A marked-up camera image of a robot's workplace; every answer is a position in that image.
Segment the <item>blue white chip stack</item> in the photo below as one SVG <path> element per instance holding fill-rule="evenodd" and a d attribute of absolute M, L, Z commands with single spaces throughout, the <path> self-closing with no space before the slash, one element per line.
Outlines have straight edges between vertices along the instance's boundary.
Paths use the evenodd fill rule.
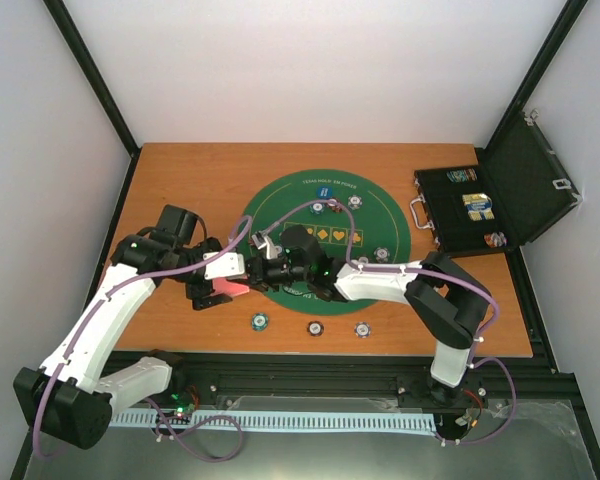
<path fill-rule="evenodd" d="M 366 322 L 359 322 L 355 325 L 354 332 L 359 338 L 367 338 L 371 334 L 371 326 Z"/>

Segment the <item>green 50 chip top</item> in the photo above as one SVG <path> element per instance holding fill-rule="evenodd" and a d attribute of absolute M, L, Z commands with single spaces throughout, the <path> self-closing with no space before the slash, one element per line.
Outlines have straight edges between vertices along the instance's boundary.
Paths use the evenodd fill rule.
<path fill-rule="evenodd" d="M 322 203 L 316 202 L 309 206 L 309 210 L 313 215 L 321 215 L 325 211 L 325 206 Z"/>

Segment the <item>blue small blind button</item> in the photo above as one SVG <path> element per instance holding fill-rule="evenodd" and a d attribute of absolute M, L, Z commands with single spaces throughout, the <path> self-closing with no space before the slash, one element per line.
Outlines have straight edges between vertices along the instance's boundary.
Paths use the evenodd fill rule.
<path fill-rule="evenodd" d="M 333 189 L 328 185 L 321 185 L 316 189 L 316 197 L 318 199 L 331 199 L 333 197 Z"/>

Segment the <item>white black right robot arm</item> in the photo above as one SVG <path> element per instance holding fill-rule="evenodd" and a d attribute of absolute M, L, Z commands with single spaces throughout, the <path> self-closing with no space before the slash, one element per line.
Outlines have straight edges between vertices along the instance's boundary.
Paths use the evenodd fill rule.
<path fill-rule="evenodd" d="M 383 301 L 411 307 L 436 340 L 420 397 L 449 407 L 459 396 L 474 343 L 493 297 L 477 280 L 440 252 L 421 262 L 373 264 L 332 257 L 302 225 L 284 230 L 278 244 L 258 231 L 257 250 L 246 262 L 251 288 L 267 292 L 300 282 L 324 302 Z"/>

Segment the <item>green blue 50 chip stack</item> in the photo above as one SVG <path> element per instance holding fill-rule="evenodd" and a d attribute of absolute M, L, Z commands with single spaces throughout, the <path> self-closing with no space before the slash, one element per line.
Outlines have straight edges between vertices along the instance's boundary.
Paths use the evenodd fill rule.
<path fill-rule="evenodd" d="M 256 313 L 251 319 L 251 327 L 256 332 L 265 330 L 269 325 L 269 318 L 264 313 Z"/>

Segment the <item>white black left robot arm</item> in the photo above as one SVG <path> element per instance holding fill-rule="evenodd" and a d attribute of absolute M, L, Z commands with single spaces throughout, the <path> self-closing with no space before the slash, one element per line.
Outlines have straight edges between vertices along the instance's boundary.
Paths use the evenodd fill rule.
<path fill-rule="evenodd" d="M 14 379 L 36 455 L 42 453 L 43 434 L 89 449 L 112 417 L 127 408 L 153 396 L 173 403 L 186 395 L 184 361 L 173 353 L 152 350 L 114 374 L 104 375 L 103 369 L 132 318 L 163 280 L 184 284 L 198 309 L 228 301 L 228 295 L 215 293 L 213 282 L 243 273 L 235 249 L 251 223 L 250 216 L 241 218 L 227 245 L 209 235 L 193 245 L 194 230 L 203 220 L 167 205 L 156 225 L 118 243 L 100 287 L 65 339 L 37 369 L 22 368 Z"/>

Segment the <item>brown 100 chip stack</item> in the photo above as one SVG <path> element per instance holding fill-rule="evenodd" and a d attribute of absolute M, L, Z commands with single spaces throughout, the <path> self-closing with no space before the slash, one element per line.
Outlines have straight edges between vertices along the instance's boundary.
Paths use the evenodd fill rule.
<path fill-rule="evenodd" d="M 307 332 L 312 337 L 321 336 L 324 333 L 324 325 L 319 321 L 312 321 L 307 326 Z"/>

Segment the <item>red backed card deck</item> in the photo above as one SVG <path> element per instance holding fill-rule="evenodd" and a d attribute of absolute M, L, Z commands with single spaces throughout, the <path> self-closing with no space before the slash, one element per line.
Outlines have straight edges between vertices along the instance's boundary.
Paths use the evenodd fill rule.
<path fill-rule="evenodd" d="M 230 298 L 246 295 L 250 292 L 248 286 L 231 282 L 225 278 L 214 279 L 213 287 L 216 293 L 227 295 Z"/>

